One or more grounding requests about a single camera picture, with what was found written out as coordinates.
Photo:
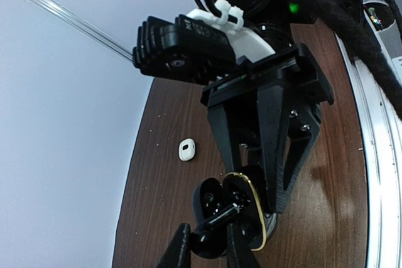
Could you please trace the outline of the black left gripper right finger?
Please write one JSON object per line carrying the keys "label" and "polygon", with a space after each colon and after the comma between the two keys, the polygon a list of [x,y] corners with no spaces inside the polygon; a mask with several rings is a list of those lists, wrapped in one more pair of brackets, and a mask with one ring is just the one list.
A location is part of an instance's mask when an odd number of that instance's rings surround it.
{"label": "black left gripper right finger", "polygon": [[226,259],[228,268],[260,268],[256,257],[248,246],[239,225],[227,226]]}

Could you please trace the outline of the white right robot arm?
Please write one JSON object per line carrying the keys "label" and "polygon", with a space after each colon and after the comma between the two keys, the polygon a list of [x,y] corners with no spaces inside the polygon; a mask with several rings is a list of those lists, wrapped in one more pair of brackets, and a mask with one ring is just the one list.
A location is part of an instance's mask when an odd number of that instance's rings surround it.
{"label": "white right robot arm", "polygon": [[[222,13],[218,0],[195,0],[203,12]],[[239,83],[209,90],[208,118],[225,165],[238,171],[235,144],[249,146],[249,164],[263,177],[261,202],[282,213],[320,132],[322,102],[332,86],[310,50],[295,43],[291,25],[321,19],[335,33],[366,30],[362,0],[226,0],[241,8],[243,38],[236,47],[245,71]]]}

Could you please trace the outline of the white earbud charging case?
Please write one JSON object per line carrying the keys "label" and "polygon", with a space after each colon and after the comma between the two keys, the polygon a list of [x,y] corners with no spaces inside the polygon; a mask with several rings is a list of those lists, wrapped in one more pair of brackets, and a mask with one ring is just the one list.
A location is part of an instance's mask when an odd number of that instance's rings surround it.
{"label": "white earbud charging case", "polygon": [[178,147],[178,157],[181,161],[191,161],[196,154],[196,143],[192,138],[184,139]]}

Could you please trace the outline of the left aluminium corner post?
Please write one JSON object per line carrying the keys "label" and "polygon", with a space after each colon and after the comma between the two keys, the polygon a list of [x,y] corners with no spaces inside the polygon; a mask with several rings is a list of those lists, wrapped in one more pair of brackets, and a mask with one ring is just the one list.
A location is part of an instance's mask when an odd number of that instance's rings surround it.
{"label": "left aluminium corner post", "polygon": [[41,8],[42,10],[50,13],[52,16],[56,17],[63,23],[69,25],[70,27],[81,32],[83,35],[94,40],[98,44],[107,48],[108,50],[115,53],[117,56],[125,59],[128,62],[132,61],[131,50],[118,43],[116,40],[111,38],[109,35],[96,28],[93,24],[82,19],[76,15],[71,10],[67,9],[65,6],[57,3],[54,0],[26,0],[35,6]]}

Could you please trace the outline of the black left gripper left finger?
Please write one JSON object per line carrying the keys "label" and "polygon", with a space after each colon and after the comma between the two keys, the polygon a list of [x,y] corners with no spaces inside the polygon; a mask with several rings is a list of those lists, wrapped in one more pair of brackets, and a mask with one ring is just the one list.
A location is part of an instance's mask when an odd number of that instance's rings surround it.
{"label": "black left gripper left finger", "polygon": [[180,224],[156,268],[190,268],[190,234],[190,224]]}

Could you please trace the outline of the black round cap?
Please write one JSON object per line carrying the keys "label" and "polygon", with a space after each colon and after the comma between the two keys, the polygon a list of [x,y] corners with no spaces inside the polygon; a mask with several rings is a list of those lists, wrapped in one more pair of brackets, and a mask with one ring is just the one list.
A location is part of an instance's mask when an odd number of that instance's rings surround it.
{"label": "black round cap", "polygon": [[230,172],[222,181],[208,178],[199,184],[192,197],[197,222],[190,235],[192,252],[204,259],[224,256],[230,223],[240,227],[252,251],[262,250],[276,225],[265,192],[263,169],[256,165]]}

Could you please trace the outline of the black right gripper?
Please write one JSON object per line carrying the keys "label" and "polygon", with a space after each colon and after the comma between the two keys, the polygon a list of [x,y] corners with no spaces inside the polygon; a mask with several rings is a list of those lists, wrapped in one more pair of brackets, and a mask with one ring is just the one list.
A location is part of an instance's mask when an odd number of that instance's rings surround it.
{"label": "black right gripper", "polygon": [[242,166],[240,144],[262,149],[270,213],[285,211],[320,133],[320,105],[334,101],[329,80],[304,43],[247,63],[201,96],[226,173]]}

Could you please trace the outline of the black wireless earbud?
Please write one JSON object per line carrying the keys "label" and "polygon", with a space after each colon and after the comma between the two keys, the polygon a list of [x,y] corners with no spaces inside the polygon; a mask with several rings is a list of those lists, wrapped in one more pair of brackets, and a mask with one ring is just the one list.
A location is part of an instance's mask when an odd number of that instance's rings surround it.
{"label": "black wireless earbud", "polygon": [[192,252],[203,259],[223,256],[227,248],[227,226],[240,211],[240,205],[231,203],[198,225],[190,234]]}

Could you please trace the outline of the aluminium front table rail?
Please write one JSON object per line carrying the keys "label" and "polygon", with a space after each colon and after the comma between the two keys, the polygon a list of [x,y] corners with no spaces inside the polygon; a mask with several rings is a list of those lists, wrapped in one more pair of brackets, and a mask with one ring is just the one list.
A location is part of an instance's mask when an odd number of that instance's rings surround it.
{"label": "aluminium front table rail", "polygon": [[366,65],[337,41],[356,100],[366,159],[367,267],[401,267],[401,120]]}

